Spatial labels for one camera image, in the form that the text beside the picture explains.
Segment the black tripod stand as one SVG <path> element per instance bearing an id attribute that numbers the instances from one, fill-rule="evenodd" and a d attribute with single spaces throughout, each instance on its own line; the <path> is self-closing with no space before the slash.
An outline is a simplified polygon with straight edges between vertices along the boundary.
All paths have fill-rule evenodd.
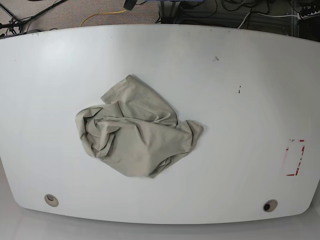
<path id="1" fill-rule="evenodd" d="M 48 13 L 49 11 L 54 9 L 55 7 L 65 3 L 67 1 L 68 0 L 56 0 L 52 5 L 41 10 L 40 12 L 38 12 L 32 16 L 28 16 L 28 17 L 24 17 L 24 18 L 20 18 L 20 19 L 15 17 L 14 14 L 11 13 L 11 11 L 1 3 L 0 9 L 2 11 L 4 11 L 10 17 L 10 20 L 6 24 L 3 24 L 3 23 L 0 24 L 1 30 L 6 29 L 6 32 L 2 33 L 0 35 L 0 38 L 4 39 L 4 38 L 8 38 L 8 37 L 15 37 L 15 36 L 27 34 L 31 22 L 42 17 L 43 15 L 45 15 L 46 13 Z"/>

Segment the white power strip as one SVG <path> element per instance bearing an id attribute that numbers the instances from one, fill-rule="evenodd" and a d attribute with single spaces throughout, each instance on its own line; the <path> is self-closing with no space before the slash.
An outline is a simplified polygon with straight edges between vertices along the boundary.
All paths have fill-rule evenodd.
<path id="1" fill-rule="evenodd" d="M 298 13 L 297 18 L 299 20 L 306 20 L 320 16 L 320 5 L 302 6 L 301 11 Z"/>

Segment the beige T-shirt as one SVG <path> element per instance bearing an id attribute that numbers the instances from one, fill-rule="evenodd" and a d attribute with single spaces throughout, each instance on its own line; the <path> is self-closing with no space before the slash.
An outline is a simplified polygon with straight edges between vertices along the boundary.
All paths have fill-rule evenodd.
<path id="1" fill-rule="evenodd" d="M 154 178 L 187 156 L 203 133 L 133 75 L 110 88 L 102 104 L 75 117 L 85 152 L 127 177 Z"/>

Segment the red tape rectangle marking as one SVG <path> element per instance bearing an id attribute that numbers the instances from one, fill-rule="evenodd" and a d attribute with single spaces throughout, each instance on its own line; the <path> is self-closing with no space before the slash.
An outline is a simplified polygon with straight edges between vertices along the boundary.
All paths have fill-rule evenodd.
<path id="1" fill-rule="evenodd" d="M 304 155 L 306 141 L 290 139 L 283 160 L 283 174 L 288 177 L 297 176 Z"/>

